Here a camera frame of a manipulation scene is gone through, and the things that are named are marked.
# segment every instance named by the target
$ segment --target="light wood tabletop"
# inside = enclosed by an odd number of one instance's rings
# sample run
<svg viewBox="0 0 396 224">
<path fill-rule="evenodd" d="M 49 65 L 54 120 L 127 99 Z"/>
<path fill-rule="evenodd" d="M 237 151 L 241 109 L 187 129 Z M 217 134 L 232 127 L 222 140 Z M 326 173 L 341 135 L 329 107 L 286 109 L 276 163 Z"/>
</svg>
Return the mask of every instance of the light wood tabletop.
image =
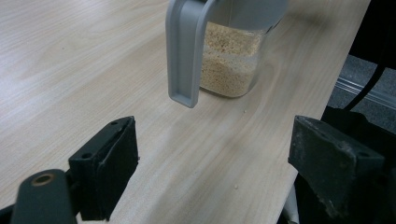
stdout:
<svg viewBox="0 0 396 224">
<path fill-rule="evenodd" d="M 167 94 L 168 1 L 2 1 L 0 207 L 134 116 L 141 159 L 110 223 L 276 223 L 294 116 L 321 117 L 368 4 L 290 0 L 252 91 L 189 109 Z"/>
</svg>

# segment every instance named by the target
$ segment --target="screw hole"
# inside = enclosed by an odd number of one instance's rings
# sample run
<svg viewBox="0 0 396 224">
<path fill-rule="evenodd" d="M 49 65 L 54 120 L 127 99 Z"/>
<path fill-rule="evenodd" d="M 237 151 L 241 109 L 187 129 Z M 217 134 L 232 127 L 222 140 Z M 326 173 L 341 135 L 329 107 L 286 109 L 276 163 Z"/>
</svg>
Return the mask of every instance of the screw hole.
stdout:
<svg viewBox="0 0 396 224">
<path fill-rule="evenodd" d="M 90 152 L 88 152 L 88 153 L 82 154 L 81 158 L 82 159 L 89 159 L 91 156 L 92 156 L 92 154 Z"/>
<path fill-rule="evenodd" d="M 359 152 L 358 153 L 361 157 L 370 157 L 370 155 L 368 153 L 365 152 Z"/>
<path fill-rule="evenodd" d="M 44 186 L 44 185 L 47 185 L 49 182 L 51 182 L 53 180 L 53 178 L 54 178 L 53 174 L 43 174 L 43 175 L 36 177 L 32 181 L 32 185 L 35 187 Z"/>
</svg>

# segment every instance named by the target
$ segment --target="black plastic part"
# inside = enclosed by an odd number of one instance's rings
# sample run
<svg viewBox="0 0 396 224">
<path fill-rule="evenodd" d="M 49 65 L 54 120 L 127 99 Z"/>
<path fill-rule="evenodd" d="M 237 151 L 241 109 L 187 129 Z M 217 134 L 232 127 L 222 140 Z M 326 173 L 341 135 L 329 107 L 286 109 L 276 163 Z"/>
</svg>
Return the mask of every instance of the black plastic part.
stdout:
<svg viewBox="0 0 396 224">
<path fill-rule="evenodd" d="M 332 126 L 302 116 L 294 120 L 289 163 L 309 183 L 330 217 L 359 210 L 350 206 L 381 170 L 384 157 Z"/>
<path fill-rule="evenodd" d="M 83 220 L 110 219 L 138 159 L 134 117 L 108 123 L 69 159 Z"/>
<path fill-rule="evenodd" d="M 396 222 L 396 168 L 390 171 L 389 175 L 389 187 L 388 187 L 388 203 Z"/>
<path fill-rule="evenodd" d="M 8 224 L 11 222 L 13 209 L 14 205 L 10 205 L 0 210 L 0 224 Z"/>
<path fill-rule="evenodd" d="M 77 223 L 62 170 L 43 171 L 21 183 L 11 224 L 26 223 Z"/>
</svg>

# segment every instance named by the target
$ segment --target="floor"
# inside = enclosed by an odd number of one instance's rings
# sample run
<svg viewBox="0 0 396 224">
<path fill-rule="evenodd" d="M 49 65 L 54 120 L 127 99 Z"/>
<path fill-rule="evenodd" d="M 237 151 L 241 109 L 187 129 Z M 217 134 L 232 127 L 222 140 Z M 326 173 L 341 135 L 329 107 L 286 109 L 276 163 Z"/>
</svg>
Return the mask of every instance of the floor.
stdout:
<svg viewBox="0 0 396 224">
<path fill-rule="evenodd" d="M 376 65 L 348 56 L 328 105 L 345 107 L 370 79 Z M 372 91 L 352 111 L 396 134 L 396 70 L 386 69 Z"/>
</svg>

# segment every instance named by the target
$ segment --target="wooden table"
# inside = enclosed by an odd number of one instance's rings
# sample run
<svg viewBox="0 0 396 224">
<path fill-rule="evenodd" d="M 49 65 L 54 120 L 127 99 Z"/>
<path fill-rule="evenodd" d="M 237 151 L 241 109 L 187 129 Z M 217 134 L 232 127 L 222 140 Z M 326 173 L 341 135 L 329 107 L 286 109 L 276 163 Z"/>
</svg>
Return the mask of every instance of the wooden table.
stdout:
<svg viewBox="0 0 396 224">
<path fill-rule="evenodd" d="M 369 0 L 290 0 L 247 95 L 167 95 L 168 1 L 2 1 L 0 207 L 108 122 L 133 115 L 140 164 L 110 223 L 275 223 L 295 115 L 320 118 Z"/>
</svg>

